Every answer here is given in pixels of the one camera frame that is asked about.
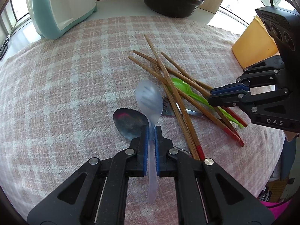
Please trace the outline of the pink checked table cloth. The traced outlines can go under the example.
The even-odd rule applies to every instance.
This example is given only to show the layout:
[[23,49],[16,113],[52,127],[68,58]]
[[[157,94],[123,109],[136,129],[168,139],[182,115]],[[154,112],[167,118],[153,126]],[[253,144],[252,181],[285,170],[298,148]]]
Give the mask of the pink checked table cloth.
[[[82,22],[57,40],[29,44],[1,66],[1,187],[26,219],[35,205],[89,158],[111,158],[129,145],[112,115],[139,110],[135,88],[160,82],[128,59],[133,50],[171,57],[212,87],[232,83],[243,69],[232,53],[239,37],[187,19],[130,16]],[[214,124],[192,118],[205,156],[257,197],[282,152],[281,130],[252,124],[238,130],[239,145]],[[172,178],[158,179],[155,204],[147,177],[129,182],[125,224],[178,224]]]

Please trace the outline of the black scissors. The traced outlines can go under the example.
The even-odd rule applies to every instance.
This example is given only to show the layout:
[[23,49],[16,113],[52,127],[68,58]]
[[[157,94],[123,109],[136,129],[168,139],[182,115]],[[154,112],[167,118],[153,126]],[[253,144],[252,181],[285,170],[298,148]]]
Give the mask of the black scissors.
[[1,46],[1,49],[0,49],[0,60],[2,60],[2,58],[6,54],[6,51],[7,51],[8,46],[9,46],[10,38],[11,38],[10,35],[7,35],[7,37],[4,40],[3,45]]

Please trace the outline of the translucent plastic spoon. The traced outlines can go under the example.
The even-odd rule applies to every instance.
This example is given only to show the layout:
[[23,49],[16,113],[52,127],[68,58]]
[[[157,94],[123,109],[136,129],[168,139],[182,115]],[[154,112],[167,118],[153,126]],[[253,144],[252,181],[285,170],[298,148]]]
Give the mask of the translucent plastic spoon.
[[158,181],[155,156],[155,125],[163,110],[163,100],[158,87],[150,80],[142,80],[135,90],[137,104],[149,123],[148,134],[148,201],[154,203]]

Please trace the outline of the teal white electric cooker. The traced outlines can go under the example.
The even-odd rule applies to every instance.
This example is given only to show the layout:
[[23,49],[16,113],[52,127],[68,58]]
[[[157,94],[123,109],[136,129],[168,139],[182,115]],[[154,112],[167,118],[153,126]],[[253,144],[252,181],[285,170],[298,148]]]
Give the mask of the teal white electric cooker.
[[97,10],[97,0],[25,0],[37,33],[47,39],[61,37]]

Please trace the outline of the green plastic spoon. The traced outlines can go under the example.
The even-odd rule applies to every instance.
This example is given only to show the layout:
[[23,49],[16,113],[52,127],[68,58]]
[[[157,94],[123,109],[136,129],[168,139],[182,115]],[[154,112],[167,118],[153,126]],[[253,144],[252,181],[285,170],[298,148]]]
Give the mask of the green plastic spoon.
[[[192,90],[191,90],[191,87],[189,84],[185,83],[183,80],[179,79],[179,78],[171,78],[175,87],[177,89],[180,89],[181,91],[183,91],[185,94],[187,94],[188,96],[190,96],[191,98],[199,101],[200,103],[208,106],[209,108],[213,109],[213,107],[208,103],[208,101],[195,94]],[[228,112],[226,112],[224,109],[218,107],[219,110],[230,120],[230,121],[233,121],[235,122],[239,127],[241,128],[245,128],[247,127],[248,125],[245,123],[245,124],[242,124],[242,121],[241,120],[237,120],[236,118],[234,118],[232,115],[230,115]]]

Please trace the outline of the large metal spoon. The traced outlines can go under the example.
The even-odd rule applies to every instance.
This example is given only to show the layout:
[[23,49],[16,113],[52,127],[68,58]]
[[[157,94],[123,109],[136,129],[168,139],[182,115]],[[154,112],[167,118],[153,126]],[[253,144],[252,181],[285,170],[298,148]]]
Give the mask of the large metal spoon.
[[113,113],[113,122],[122,136],[129,141],[140,137],[142,127],[149,125],[149,121],[144,114],[129,108],[115,110]]

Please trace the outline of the metal fork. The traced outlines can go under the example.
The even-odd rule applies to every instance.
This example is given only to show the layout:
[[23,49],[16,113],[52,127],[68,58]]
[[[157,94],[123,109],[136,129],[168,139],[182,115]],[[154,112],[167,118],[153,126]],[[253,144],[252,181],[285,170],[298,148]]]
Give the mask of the metal fork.
[[[163,99],[163,111],[162,116],[166,117],[175,117],[175,112],[173,110],[173,107],[170,104],[170,101],[167,97],[162,97]],[[208,117],[206,117],[202,112],[197,112],[194,110],[186,109],[187,113],[191,116],[198,117],[207,121],[211,121]]]

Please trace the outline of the yellow plastic utensil container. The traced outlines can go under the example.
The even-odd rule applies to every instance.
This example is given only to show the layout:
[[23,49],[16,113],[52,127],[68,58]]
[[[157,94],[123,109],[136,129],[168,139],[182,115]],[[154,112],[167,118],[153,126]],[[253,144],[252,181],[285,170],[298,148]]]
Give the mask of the yellow plastic utensil container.
[[243,69],[274,55],[280,55],[274,39],[258,16],[254,17],[234,43],[232,52]]

